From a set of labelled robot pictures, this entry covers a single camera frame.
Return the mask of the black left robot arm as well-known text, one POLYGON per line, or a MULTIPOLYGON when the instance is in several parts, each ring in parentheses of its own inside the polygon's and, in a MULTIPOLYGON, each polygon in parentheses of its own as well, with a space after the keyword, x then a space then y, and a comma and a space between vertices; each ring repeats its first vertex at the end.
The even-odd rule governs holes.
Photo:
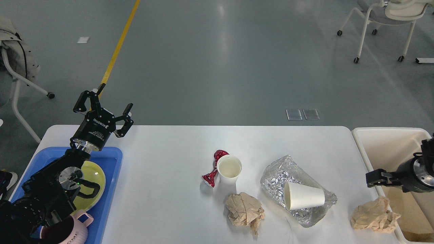
POLYGON ((132 103, 118 117, 100 105, 104 87, 103 83, 80 94, 73 111, 85 117, 64 155, 24 182, 21 198, 14 202, 1 200, 2 244, 48 244, 48 240, 31 237, 37 227, 65 220, 77 209, 73 202, 76 197, 94 198, 100 192, 99 184, 84 179, 82 165, 93 151, 103 149, 111 134, 124 137, 134 123, 132 103))

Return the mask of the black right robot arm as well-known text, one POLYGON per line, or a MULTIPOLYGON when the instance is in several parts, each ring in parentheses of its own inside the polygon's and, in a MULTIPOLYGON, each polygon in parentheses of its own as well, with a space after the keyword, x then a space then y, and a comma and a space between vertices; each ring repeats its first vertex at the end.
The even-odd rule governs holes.
POLYGON ((434 141, 422 140, 421 152, 400 164, 396 171, 377 169, 366 173, 367 187, 400 186, 403 192, 425 193, 434 190, 434 141))

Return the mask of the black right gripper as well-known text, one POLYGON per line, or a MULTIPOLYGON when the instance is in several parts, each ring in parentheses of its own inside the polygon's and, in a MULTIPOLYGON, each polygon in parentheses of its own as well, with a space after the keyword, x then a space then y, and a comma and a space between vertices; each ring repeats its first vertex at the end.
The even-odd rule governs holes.
POLYGON ((401 187, 404 193, 433 192, 433 162, 413 158, 401 164, 395 172, 384 169, 366 173, 367 187, 401 187))

